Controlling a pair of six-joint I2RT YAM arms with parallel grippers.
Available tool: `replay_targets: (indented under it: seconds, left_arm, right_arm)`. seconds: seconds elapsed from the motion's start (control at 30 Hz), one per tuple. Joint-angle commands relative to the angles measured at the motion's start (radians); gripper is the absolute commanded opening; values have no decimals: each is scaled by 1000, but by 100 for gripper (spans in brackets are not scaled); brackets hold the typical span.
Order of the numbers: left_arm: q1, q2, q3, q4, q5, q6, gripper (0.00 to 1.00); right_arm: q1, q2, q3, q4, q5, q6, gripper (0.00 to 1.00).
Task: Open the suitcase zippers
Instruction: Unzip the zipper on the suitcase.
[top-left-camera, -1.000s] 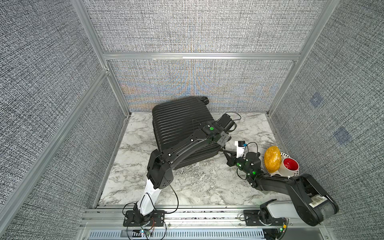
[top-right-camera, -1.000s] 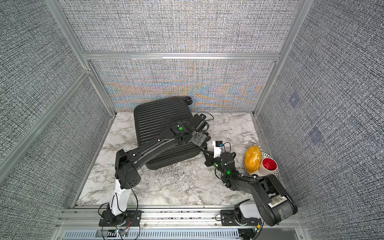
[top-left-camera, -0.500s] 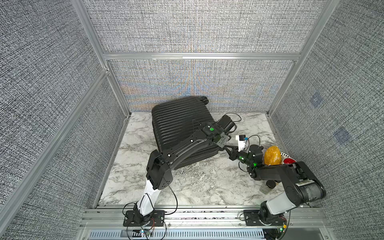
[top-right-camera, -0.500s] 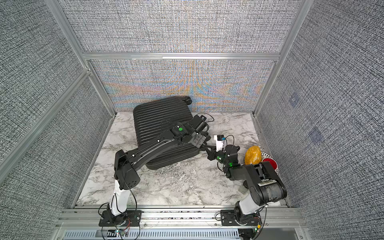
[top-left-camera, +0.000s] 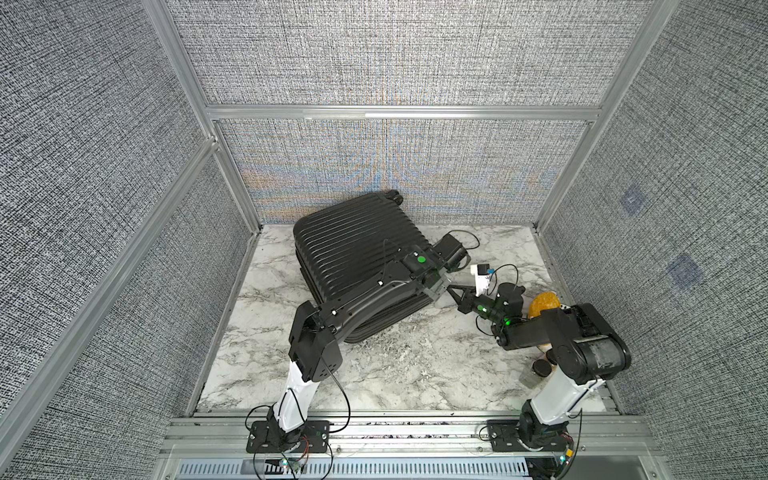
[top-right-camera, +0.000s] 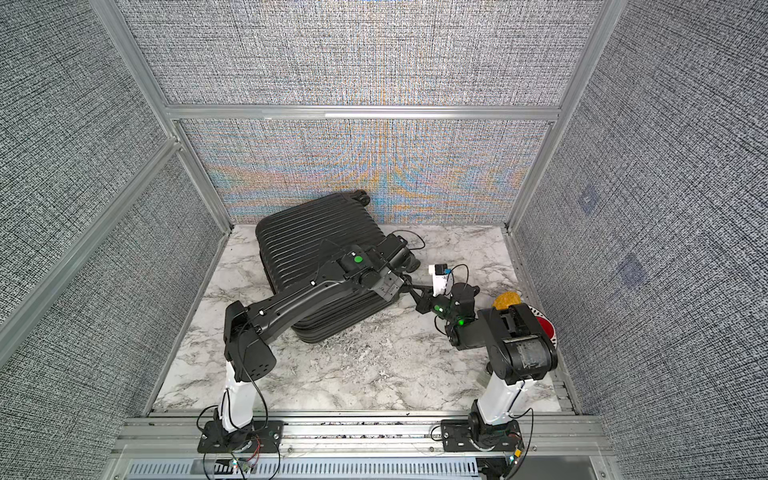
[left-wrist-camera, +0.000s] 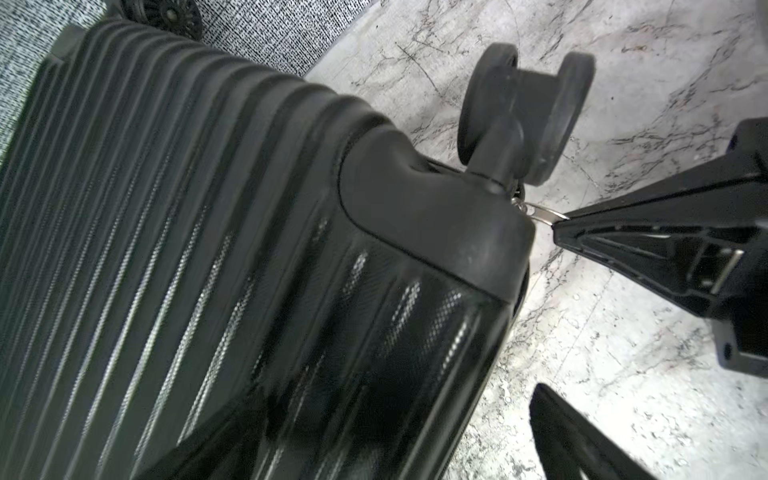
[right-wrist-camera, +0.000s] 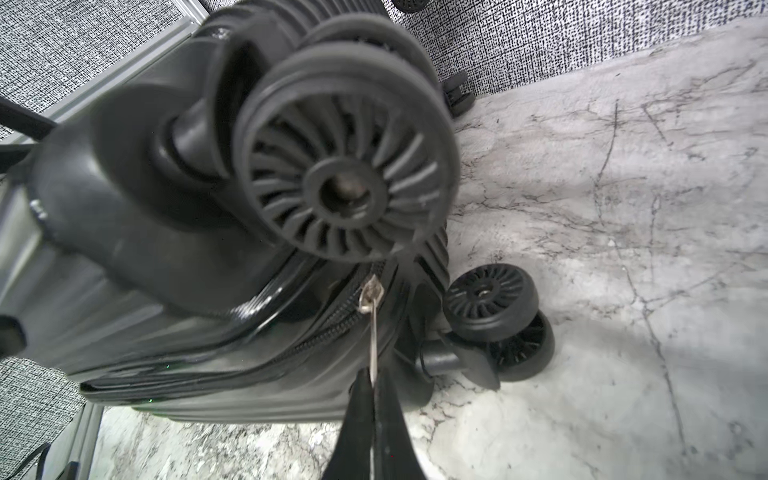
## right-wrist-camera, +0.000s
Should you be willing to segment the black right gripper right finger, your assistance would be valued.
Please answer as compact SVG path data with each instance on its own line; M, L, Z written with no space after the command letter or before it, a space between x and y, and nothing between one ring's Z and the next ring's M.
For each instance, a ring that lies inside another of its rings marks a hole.
M373 478L425 480L391 375L380 369L373 389Z

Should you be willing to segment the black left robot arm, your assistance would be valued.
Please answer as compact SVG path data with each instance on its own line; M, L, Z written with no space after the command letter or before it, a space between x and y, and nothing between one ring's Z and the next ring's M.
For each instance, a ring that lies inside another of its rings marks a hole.
M55 121L5 97L1 97L1 125L34 140L33 144L1 145L2 175L22 162L33 150L36 143L44 140L57 127Z

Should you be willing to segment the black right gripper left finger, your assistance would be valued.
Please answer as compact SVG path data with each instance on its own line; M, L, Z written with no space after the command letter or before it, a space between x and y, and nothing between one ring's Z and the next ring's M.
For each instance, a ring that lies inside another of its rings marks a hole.
M367 368L358 371L323 480L368 480L374 431L374 392Z

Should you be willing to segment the black ribbed hard-shell suitcase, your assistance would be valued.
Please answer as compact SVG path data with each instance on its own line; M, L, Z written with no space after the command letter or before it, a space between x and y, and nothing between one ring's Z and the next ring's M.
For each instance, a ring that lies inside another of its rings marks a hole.
M468 76L379 1L241 1L1 174L1 354L186 422L406 409L555 350L522 268L449 271Z

